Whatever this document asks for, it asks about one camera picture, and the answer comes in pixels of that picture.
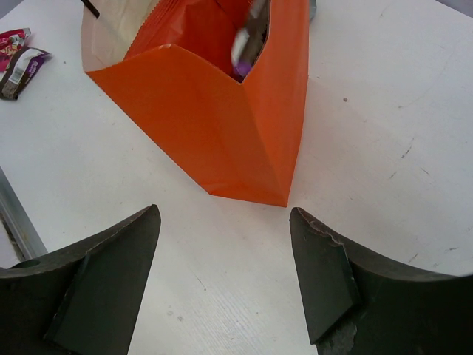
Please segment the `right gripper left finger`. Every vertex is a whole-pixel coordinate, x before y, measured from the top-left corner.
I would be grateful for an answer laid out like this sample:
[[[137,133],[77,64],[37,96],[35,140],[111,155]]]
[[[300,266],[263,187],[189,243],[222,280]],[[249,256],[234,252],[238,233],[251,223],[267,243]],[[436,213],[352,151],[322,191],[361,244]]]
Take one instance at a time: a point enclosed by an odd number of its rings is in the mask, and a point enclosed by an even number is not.
[[[1,270],[2,354],[127,354],[160,233],[158,207]]]

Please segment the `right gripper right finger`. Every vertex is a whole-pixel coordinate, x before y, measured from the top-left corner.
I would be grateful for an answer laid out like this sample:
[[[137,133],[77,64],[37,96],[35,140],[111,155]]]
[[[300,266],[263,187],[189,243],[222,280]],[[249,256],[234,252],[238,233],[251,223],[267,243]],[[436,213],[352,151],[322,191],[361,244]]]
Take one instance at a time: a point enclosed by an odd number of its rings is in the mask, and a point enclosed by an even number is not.
[[[319,354],[470,354],[472,277],[400,263],[299,207],[290,236],[311,345]]]

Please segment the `brown chocolate bar wrapper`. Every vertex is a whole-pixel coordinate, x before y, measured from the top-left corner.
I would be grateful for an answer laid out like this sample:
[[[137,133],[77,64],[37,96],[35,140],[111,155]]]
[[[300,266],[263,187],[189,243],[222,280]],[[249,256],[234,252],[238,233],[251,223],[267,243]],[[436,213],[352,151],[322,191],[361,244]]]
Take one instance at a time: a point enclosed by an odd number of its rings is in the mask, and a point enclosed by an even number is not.
[[[15,101],[52,55],[39,48],[22,47],[10,60],[1,79],[1,99]]]

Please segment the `orange paper bag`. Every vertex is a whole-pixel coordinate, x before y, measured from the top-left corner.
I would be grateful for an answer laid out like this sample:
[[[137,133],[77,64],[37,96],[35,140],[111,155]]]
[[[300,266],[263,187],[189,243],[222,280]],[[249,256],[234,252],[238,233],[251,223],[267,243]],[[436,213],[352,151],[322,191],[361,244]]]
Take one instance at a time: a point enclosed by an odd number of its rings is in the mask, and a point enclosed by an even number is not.
[[[262,49],[237,75],[250,1],[86,1],[84,72],[210,195],[286,206],[304,122],[308,1],[265,1]]]

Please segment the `red pink snack packet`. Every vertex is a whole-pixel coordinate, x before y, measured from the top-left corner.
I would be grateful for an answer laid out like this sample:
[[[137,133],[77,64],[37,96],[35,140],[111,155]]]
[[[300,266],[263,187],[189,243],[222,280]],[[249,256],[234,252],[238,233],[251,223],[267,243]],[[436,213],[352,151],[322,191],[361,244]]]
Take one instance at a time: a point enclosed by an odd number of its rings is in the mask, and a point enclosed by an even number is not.
[[[25,45],[31,35],[30,28],[9,30],[1,34],[0,72],[6,71],[12,57]]]

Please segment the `purple brown chocolate bar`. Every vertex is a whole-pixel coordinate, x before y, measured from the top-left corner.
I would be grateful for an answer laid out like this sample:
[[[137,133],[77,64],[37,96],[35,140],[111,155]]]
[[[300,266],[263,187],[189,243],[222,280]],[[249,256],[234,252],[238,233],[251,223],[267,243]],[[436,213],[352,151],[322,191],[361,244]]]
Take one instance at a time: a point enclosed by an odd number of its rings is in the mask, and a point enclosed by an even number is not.
[[[252,1],[245,23],[236,32],[231,48],[231,63],[238,82],[243,82],[263,50],[269,22],[270,1]]]

